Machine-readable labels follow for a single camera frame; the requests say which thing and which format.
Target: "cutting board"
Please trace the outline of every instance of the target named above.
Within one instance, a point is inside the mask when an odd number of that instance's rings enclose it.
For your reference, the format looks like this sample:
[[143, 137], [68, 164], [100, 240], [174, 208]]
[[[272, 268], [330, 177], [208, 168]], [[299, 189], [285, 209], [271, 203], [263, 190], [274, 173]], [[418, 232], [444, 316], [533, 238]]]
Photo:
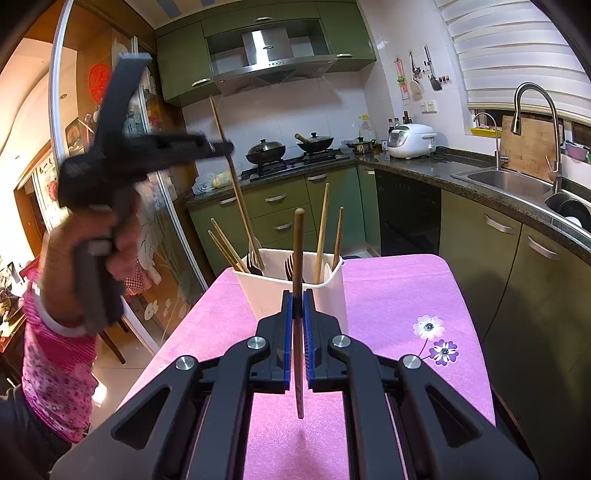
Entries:
[[540, 180], [552, 183], [550, 169], [546, 156], [552, 166], [556, 163], [556, 142], [554, 140], [554, 126], [550, 122], [521, 119], [521, 136], [511, 133], [510, 116], [503, 117], [503, 132], [501, 134], [501, 152], [509, 157], [509, 164], [505, 168], [520, 171]]

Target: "window blind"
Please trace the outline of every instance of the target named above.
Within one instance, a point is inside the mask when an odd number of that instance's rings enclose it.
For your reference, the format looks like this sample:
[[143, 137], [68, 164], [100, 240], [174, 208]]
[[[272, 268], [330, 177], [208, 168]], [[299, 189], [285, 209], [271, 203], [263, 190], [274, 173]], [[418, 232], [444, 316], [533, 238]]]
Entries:
[[[513, 110], [524, 82], [545, 88], [562, 118], [591, 126], [591, 82], [554, 24], [530, 0], [435, 0], [447, 23], [473, 109]], [[526, 92], [524, 111], [550, 113]]]

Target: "gooseneck faucet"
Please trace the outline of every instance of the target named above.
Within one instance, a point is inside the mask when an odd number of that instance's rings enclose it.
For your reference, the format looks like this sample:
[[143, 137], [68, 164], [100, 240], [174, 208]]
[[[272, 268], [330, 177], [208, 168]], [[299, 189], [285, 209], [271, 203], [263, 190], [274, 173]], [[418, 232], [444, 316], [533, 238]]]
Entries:
[[552, 111], [552, 120], [554, 122], [554, 140], [556, 142], [556, 169], [550, 164], [550, 160], [546, 157], [548, 166], [550, 168], [550, 178], [554, 180], [553, 192], [558, 193], [562, 190], [562, 159], [560, 155], [560, 133], [558, 130], [558, 114], [556, 113], [556, 105], [554, 101], [540, 85], [535, 83], [524, 83], [515, 92], [515, 115], [513, 116], [513, 122], [511, 123], [511, 132], [515, 135], [521, 136], [521, 96], [527, 90], [535, 90], [542, 94], [546, 101], [550, 104], [550, 110]]
[[495, 151], [495, 160], [496, 160], [496, 169], [497, 170], [502, 170], [503, 169], [503, 163], [507, 163], [509, 161], [509, 157], [504, 157], [503, 155], [501, 155], [501, 151], [499, 150], [499, 130], [498, 127], [496, 126], [496, 120], [495, 117], [493, 117], [491, 114], [486, 113], [486, 112], [480, 112], [477, 113], [476, 116], [474, 117], [473, 122], [476, 121], [476, 119], [481, 116], [481, 115], [486, 115], [488, 117], [491, 118], [492, 123], [495, 126], [495, 140], [496, 140], [496, 151]]

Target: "white rice cooker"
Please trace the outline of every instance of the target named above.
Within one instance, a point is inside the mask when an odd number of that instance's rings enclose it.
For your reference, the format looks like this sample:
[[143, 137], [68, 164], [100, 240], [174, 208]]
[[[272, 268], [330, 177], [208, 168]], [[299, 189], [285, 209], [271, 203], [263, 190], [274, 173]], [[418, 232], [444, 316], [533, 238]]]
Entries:
[[388, 152], [407, 160], [435, 152], [435, 130], [427, 125], [408, 124], [396, 127], [388, 139]]

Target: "silver screw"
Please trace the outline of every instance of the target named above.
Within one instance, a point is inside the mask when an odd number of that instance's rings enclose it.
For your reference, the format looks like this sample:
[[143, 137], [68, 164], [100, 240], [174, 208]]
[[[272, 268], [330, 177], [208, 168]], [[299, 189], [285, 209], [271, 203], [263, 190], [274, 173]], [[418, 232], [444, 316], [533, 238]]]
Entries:
[[416, 355], [407, 355], [402, 359], [402, 364], [410, 370], [415, 370], [421, 366], [421, 359]]
[[263, 337], [250, 337], [246, 341], [246, 345], [248, 348], [252, 348], [253, 350], [260, 350], [261, 348], [265, 348], [267, 341]]
[[177, 358], [174, 366], [179, 370], [191, 370], [195, 366], [195, 359], [192, 356], [184, 355]]
[[351, 339], [346, 335], [335, 335], [332, 339], [332, 342], [337, 348], [345, 348], [351, 345]]

